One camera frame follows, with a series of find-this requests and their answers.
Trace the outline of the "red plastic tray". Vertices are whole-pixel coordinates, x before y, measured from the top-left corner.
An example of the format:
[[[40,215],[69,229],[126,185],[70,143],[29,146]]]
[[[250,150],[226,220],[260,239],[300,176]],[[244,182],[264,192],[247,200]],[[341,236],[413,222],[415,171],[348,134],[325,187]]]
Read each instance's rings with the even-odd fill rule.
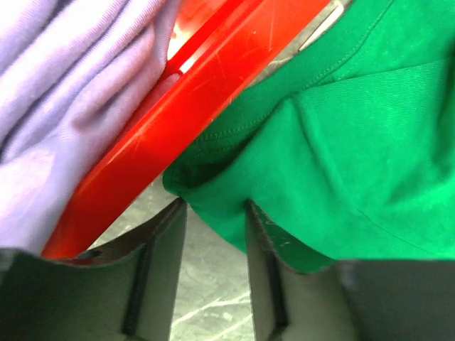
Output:
[[[75,191],[43,250],[49,259],[86,250],[326,7],[327,1],[184,1],[165,76]]]

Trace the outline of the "green t-shirt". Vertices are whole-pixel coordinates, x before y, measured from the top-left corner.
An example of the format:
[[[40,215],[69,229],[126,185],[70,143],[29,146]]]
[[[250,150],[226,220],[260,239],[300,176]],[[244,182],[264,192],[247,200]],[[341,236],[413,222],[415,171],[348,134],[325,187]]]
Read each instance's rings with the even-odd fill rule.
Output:
[[[454,2],[354,1],[165,171],[245,250],[245,203],[338,259],[454,258]]]

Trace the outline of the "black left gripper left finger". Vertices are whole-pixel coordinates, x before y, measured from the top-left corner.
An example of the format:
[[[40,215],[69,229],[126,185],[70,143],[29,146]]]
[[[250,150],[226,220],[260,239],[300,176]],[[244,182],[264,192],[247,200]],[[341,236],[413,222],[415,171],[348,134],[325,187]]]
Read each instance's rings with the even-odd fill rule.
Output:
[[[174,200],[74,259],[2,249],[1,339],[169,339],[186,218]]]

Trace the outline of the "lavender t-shirt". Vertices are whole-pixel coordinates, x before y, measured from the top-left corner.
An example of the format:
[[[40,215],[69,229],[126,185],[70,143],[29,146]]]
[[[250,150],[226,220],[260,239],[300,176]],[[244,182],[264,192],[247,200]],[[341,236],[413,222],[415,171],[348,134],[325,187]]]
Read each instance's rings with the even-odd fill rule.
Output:
[[[178,1],[1,2],[1,246],[39,254],[162,76]]]

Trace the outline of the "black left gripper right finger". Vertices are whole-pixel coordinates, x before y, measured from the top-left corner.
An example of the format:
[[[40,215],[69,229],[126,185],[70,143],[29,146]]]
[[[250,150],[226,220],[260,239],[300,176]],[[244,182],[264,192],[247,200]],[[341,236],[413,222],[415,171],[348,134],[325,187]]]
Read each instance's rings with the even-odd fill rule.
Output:
[[[245,205],[257,340],[453,340],[452,261],[334,261]]]

